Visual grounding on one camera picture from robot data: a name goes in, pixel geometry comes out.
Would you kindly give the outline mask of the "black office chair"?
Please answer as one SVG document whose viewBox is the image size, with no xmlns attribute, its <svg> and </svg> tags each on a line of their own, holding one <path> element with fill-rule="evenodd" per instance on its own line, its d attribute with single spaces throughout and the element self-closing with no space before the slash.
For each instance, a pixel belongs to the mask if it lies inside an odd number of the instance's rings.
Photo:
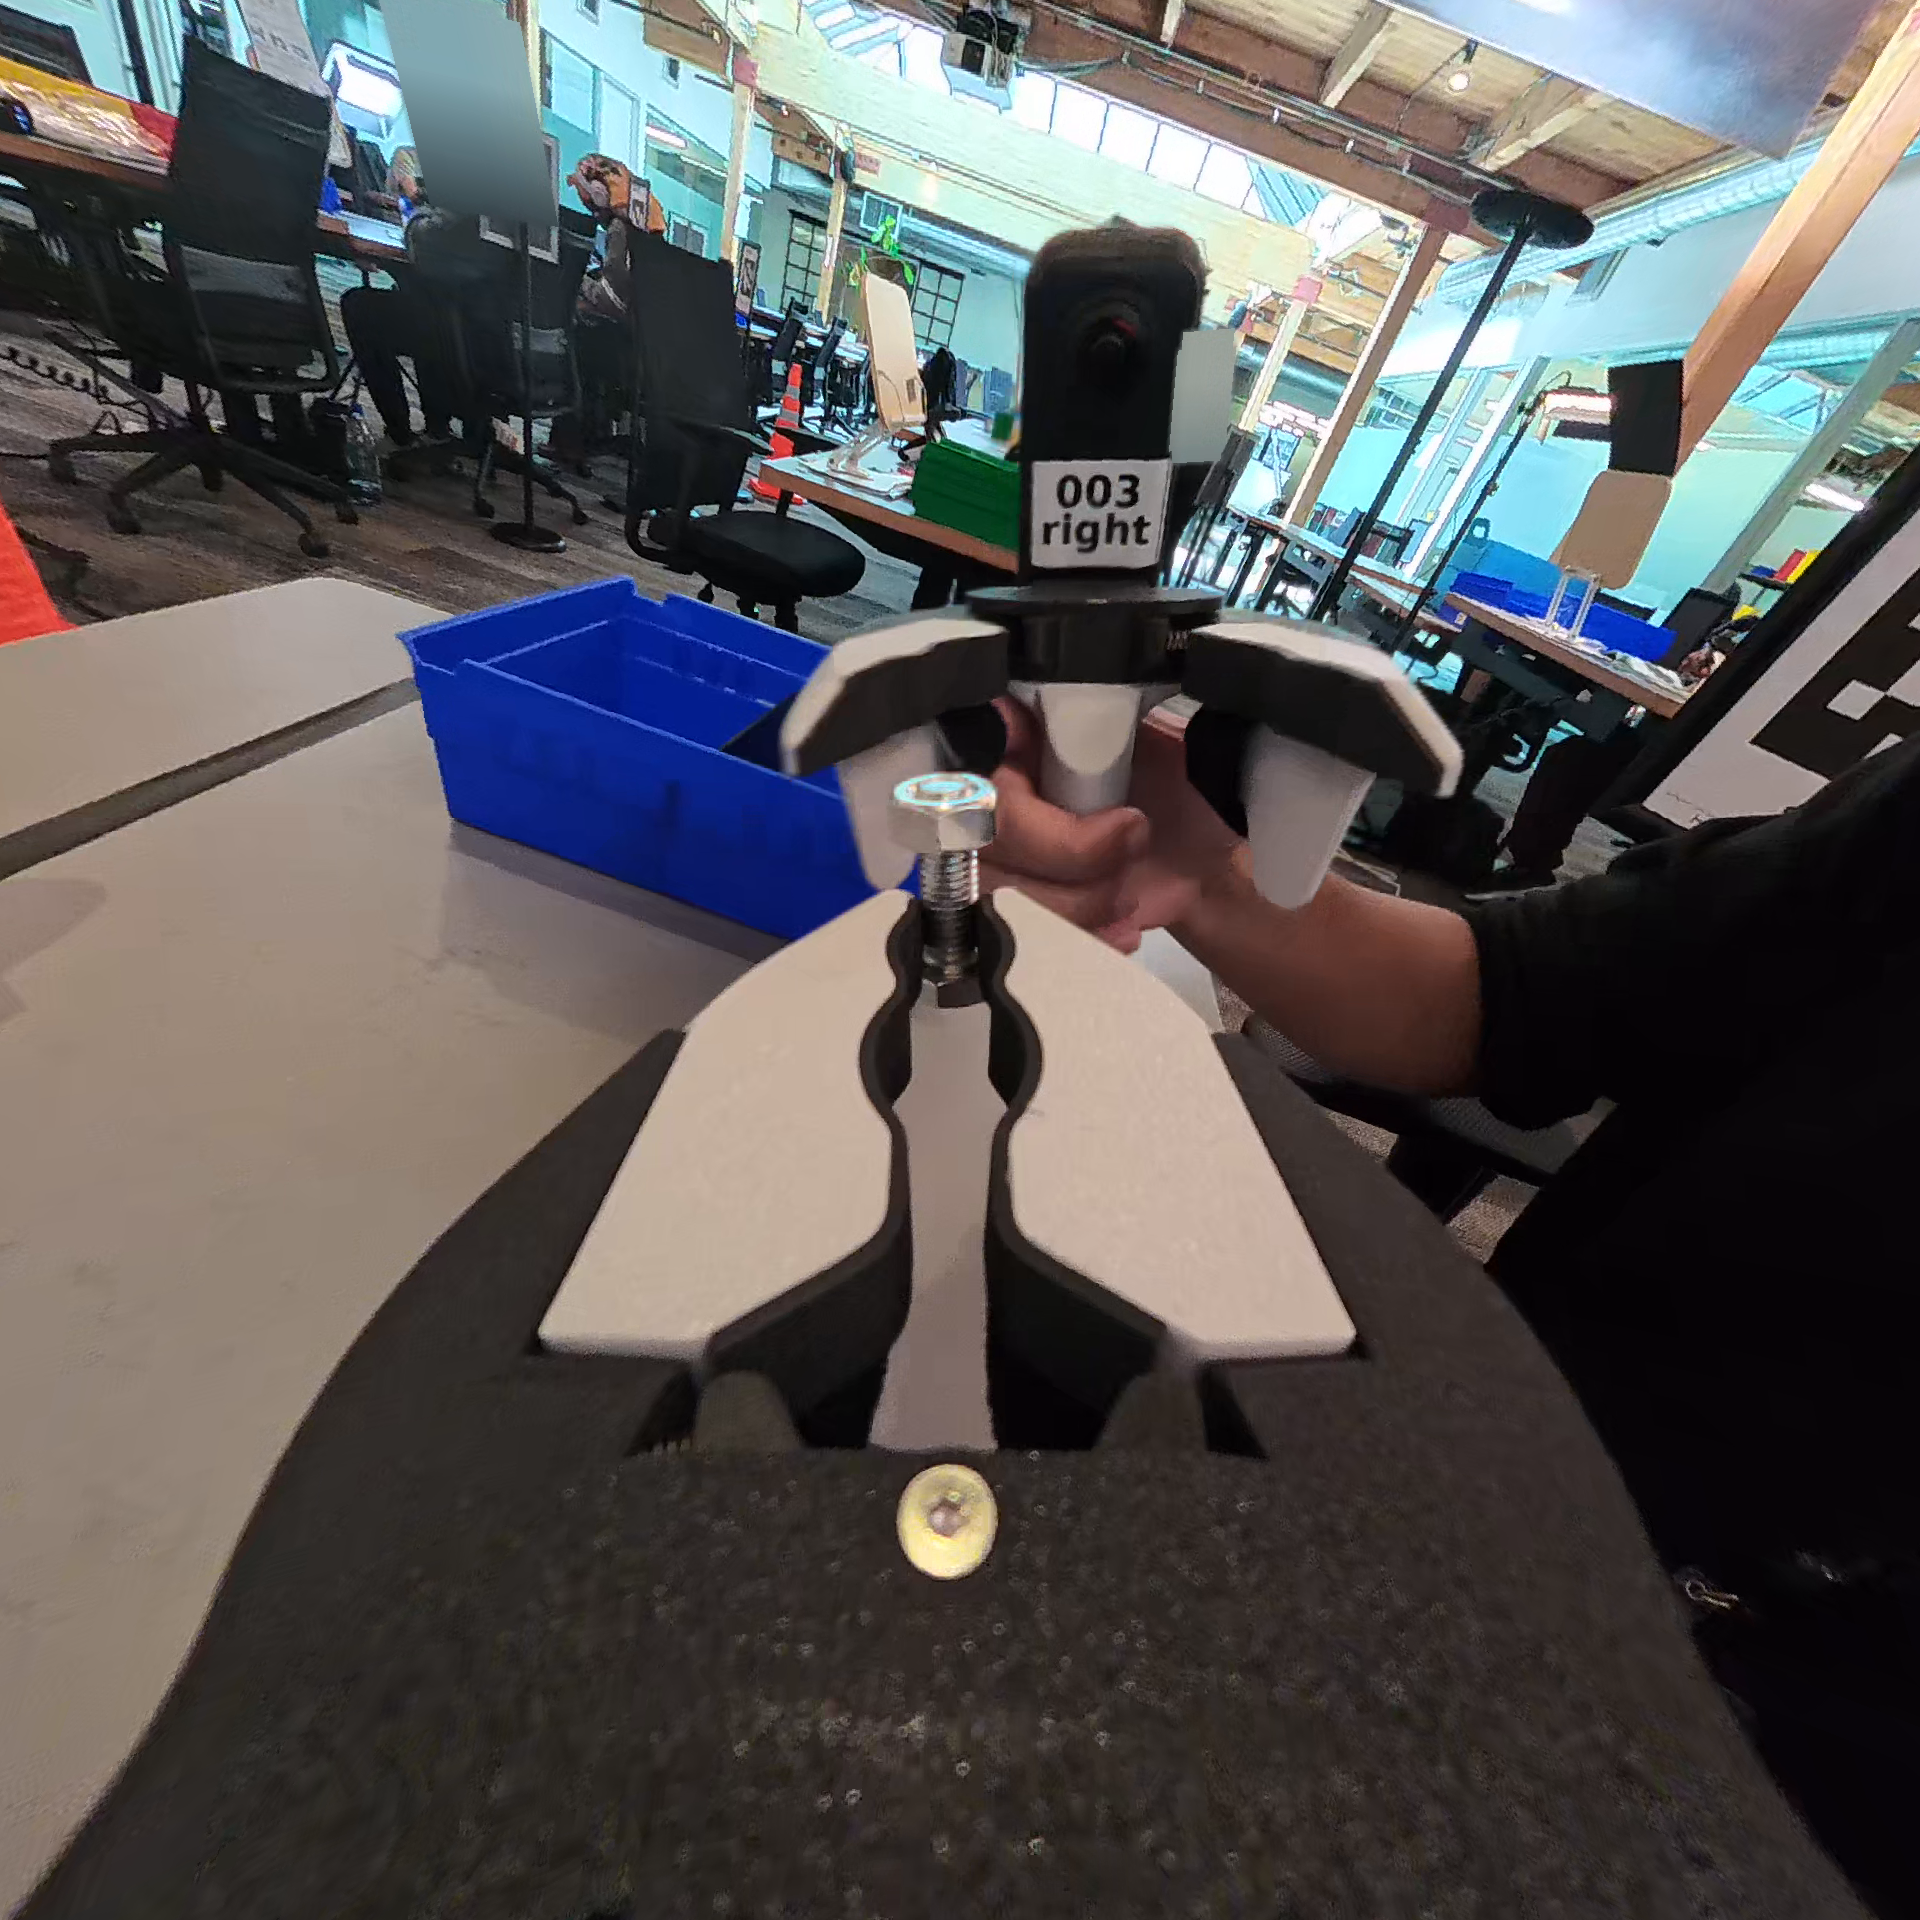
<svg viewBox="0 0 1920 1920">
<path fill-rule="evenodd" d="M 702 600 L 786 634 L 799 607 L 853 592 L 862 551 L 846 538 L 740 502 L 749 467 L 772 449 L 757 430 L 728 267 L 636 235 L 628 247 L 636 430 L 623 538 L 632 555 L 693 578 Z"/>
<path fill-rule="evenodd" d="M 150 402 L 150 426 L 130 438 L 145 459 L 105 494 L 117 535 L 140 533 L 132 497 L 181 472 L 206 491 L 238 480 L 294 525 L 310 561 L 328 542 L 285 488 L 357 525 L 344 485 L 294 469 L 257 426 L 240 427 L 257 401 L 290 416 L 342 370 L 316 267 L 326 157 L 322 97 L 184 40 L 159 265 L 102 227 L 68 223 L 89 329 Z"/>
</svg>

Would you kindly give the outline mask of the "cardboard panel with black device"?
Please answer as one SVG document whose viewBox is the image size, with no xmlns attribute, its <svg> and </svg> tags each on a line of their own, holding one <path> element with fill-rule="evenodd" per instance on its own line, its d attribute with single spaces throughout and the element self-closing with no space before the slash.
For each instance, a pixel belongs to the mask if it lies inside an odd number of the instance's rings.
<svg viewBox="0 0 1920 1920">
<path fill-rule="evenodd" d="M 1685 362 L 1632 365 L 1607 378 L 1598 416 L 1607 464 L 1551 551 L 1551 565 L 1617 590 L 1636 575 L 1685 459 Z"/>
</svg>

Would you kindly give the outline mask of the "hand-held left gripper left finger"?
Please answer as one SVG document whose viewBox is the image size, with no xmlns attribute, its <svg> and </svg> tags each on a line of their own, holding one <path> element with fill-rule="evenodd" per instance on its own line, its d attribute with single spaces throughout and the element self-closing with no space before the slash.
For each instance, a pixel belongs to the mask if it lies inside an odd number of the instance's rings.
<svg viewBox="0 0 1920 1920">
<path fill-rule="evenodd" d="M 878 895 L 670 1033 L 541 1352 L 766 1376 L 806 1437 L 857 1442 L 909 1307 L 918 994 L 920 906 Z"/>
</svg>

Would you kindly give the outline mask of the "wooden board stand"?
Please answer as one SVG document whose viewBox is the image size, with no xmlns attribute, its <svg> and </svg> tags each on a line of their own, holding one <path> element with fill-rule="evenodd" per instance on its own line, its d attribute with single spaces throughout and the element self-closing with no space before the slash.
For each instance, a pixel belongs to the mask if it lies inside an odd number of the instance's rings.
<svg viewBox="0 0 1920 1920">
<path fill-rule="evenodd" d="M 868 347 L 873 424 L 896 442 L 920 440 L 925 393 L 908 291 L 868 271 L 860 285 L 860 327 Z"/>
</svg>

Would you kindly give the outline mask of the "wooden-topped table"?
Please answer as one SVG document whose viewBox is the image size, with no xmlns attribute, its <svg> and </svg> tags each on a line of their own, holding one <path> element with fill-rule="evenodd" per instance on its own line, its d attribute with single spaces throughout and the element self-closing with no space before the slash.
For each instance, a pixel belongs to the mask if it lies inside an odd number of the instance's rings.
<svg viewBox="0 0 1920 1920">
<path fill-rule="evenodd" d="M 5 178 L 112 192 L 169 247 L 404 265 L 394 224 L 326 211 L 330 102 L 189 43 L 181 113 L 5 59 Z"/>
</svg>

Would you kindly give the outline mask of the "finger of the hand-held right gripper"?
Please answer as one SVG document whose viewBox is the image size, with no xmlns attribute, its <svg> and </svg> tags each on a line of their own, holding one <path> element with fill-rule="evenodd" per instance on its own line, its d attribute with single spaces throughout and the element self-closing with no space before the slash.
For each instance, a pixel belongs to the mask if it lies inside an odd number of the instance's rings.
<svg viewBox="0 0 1920 1920">
<path fill-rule="evenodd" d="M 909 778 L 989 778 L 1006 755 L 997 706 L 1010 681 L 1006 632 L 976 618 L 902 618 L 836 642 L 784 712 L 777 752 L 791 778 L 834 771 L 860 870 L 904 887 L 909 853 L 890 827 Z"/>
<path fill-rule="evenodd" d="M 1288 616 L 1193 632 L 1188 786 L 1245 847 L 1258 896 L 1308 906 L 1378 779 L 1456 794 L 1463 751 L 1426 696 L 1367 640 Z"/>
</svg>

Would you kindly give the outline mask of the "person's right forearm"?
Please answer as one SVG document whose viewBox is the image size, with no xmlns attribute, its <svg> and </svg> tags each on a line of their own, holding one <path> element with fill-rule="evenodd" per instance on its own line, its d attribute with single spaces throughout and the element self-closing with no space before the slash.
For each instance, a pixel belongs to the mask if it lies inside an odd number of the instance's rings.
<svg viewBox="0 0 1920 1920">
<path fill-rule="evenodd" d="M 1514 1128 L 1602 1104 L 1489 1277 L 1615 1463 L 1760 1754 L 1916 1915 L 1918 763 L 1460 913 L 1263 904 L 1193 797 L 1177 937 L 1322 1070 Z"/>
</svg>

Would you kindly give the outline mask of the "wooden-edged table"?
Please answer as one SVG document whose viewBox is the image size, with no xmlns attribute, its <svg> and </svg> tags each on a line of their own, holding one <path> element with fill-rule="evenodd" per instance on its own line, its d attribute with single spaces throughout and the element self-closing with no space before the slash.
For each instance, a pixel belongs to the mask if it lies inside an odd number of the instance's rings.
<svg viewBox="0 0 1920 1920">
<path fill-rule="evenodd" d="M 780 497 L 806 502 L 812 509 L 849 525 L 857 541 L 908 565 L 982 569 L 993 577 L 1017 575 L 1017 551 L 978 535 L 956 531 L 918 517 L 909 499 L 889 499 L 846 488 L 842 477 L 808 459 L 759 459 L 761 482 Z"/>
</svg>

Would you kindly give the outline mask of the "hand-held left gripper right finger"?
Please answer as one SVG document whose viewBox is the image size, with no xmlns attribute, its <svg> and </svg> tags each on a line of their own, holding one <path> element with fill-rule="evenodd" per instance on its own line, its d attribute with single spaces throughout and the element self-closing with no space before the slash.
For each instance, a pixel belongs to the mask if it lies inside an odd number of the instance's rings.
<svg viewBox="0 0 1920 1920">
<path fill-rule="evenodd" d="M 1002 1104 L 982 1217 L 997 1446 L 1088 1450 L 1153 1374 L 1354 1355 L 1209 1018 L 1010 887 L 978 909 L 978 983 Z"/>
</svg>

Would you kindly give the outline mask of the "blue plastic bin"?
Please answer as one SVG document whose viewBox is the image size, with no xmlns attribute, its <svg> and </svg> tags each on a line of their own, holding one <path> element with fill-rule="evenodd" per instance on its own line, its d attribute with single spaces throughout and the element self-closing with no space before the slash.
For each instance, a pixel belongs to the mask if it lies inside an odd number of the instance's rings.
<svg viewBox="0 0 1920 1920">
<path fill-rule="evenodd" d="M 613 578 L 399 646 L 455 823 L 786 939 L 873 895 L 834 774 L 780 768 L 821 642 Z"/>
<path fill-rule="evenodd" d="M 1514 585 L 1504 577 L 1474 569 L 1457 573 L 1447 587 L 1447 600 L 1450 601 L 1474 601 L 1479 607 L 1536 623 L 1551 621 L 1551 624 L 1570 639 L 1578 639 L 1607 654 L 1636 658 L 1647 666 L 1665 661 L 1668 651 L 1680 646 L 1680 639 L 1670 630 L 1612 608 L 1598 598 L 1584 603 L 1578 598 L 1582 590 L 1576 587 L 1568 590 L 1560 600 L 1553 594 L 1557 583 L 1551 583 L 1551 590 L 1534 590 L 1521 583 Z"/>
</svg>

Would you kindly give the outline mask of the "black floor lamp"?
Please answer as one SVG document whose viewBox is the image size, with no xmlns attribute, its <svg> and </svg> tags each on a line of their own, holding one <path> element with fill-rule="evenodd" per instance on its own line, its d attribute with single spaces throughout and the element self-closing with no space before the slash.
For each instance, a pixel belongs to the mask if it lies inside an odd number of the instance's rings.
<svg viewBox="0 0 1920 1920">
<path fill-rule="evenodd" d="M 1470 354 L 1484 323 L 1498 303 L 1498 295 L 1524 249 L 1529 245 L 1537 245 L 1546 251 L 1562 251 L 1584 245 L 1593 235 L 1593 223 L 1586 218 L 1584 211 L 1514 186 L 1489 186 L 1480 191 L 1471 205 L 1471 216 L 1480 229 L 1486 229 L 1495 239 L 1502 239 L 1504 247 L 1495 262 L 1489 277 L 1480 287 L 1477 304 L 1463 323 L 1444 367 L 1439 367 L 1439 370 L 1436 374 L 1424 406 L 1408 426 L 1391 464 L 1384 469 L 1374 499 L 1357 515 L 1344 546 L 1340 550 L 1336 563 L 1333 565 L 1322 583 L 1316 587 L 1312 607 L 1308 608 L 1310 623 L 1329 623 L 1336 616 L 1340 598 L 1344 594 L 1349 578 L 1353 577 L 1353 567 L 1368 535 L 1378 527 L 1380 515 L 1384 512 L 1413 454 L 1416 450 L 1428 424 L 1437 414 L 1448 392 L 1448 385 L 1453 383 L 1456 374 L 1460 370 L 1460 365 Z"/>
</svg>

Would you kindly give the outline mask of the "black white marker board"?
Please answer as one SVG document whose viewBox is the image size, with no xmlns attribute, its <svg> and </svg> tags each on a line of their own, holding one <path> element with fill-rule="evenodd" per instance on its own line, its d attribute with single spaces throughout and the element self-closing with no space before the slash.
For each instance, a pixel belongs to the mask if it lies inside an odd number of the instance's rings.
<svg viewBox="0 0 1920 1920">
<path fill-rule="evenodd" d="M 1918 725 L 1918 456 L 1765 614 L 1632 776 L 1662 830 L 1809 800 Z"/>
</svg>

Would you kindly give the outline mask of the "person's right hand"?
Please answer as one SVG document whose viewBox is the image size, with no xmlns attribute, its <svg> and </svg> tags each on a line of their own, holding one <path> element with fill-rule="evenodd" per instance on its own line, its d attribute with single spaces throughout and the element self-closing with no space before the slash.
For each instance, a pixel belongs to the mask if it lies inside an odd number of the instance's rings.
<svg viewBox="0 0 1920 1920">
<path fill-rule="evenodd" d="M 1012 887 L 1121 953 L 1164 929 L 1205 959 L 1232 929 L 1258 925 L 1250 858 L 1190 790 L 1182 728 L 1151 712 L 1125 800 L 1078 817 L 1040 797 L 1038 718 L 1010 698 L 997 710 L 1006 752 L 991 778 L 997 835 L 978 859 L 982 891 Z"/>
</svg>

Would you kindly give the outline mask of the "green plastic bin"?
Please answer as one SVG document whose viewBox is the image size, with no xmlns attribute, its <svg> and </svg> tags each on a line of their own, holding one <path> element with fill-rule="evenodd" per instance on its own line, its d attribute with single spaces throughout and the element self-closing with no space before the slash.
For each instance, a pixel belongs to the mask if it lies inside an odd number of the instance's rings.
<svg viewBox="0 0 1920 1920">
<path fill-rule="evenodd" d="M 928 440 L 914 464 L 917 519 L 1017 553 L 1024 469 L 999 446 Z"/>
</svg>

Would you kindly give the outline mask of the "silver hex bolt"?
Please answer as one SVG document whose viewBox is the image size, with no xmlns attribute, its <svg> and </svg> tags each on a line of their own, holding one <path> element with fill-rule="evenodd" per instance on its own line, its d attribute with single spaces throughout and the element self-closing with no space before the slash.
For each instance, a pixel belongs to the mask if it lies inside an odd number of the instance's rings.
<svg viewBox="0 0 1920 1920">
<path fill-rule="evenodd" d="M 886 826 L 909 853 L 920 952 L 936 969 L 976 965 L 978 864 L 997 837 L 997 811 L 997 786 L 982 776 L 912 776 L 890 792 Z"/>
</svg>

